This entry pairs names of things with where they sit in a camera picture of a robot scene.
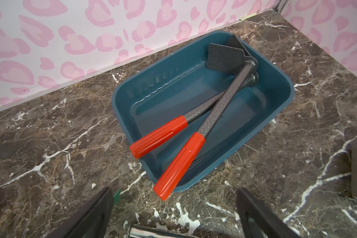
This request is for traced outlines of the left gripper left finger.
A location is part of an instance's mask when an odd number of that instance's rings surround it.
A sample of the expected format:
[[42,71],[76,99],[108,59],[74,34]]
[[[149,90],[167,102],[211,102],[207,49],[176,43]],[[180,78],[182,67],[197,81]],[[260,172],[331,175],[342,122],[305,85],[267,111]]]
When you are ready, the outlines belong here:
[[58,228],[49,238],[103,238],[113,209],[113,192],[103,188]]

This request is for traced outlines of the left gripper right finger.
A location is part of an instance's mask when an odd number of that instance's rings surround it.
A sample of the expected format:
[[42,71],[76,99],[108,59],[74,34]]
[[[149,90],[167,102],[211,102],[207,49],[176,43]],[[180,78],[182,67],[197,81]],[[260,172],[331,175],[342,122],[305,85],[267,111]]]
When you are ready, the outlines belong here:
[[237,213],[246,238],[298,238],[265,204],[246,188],[236,191]]

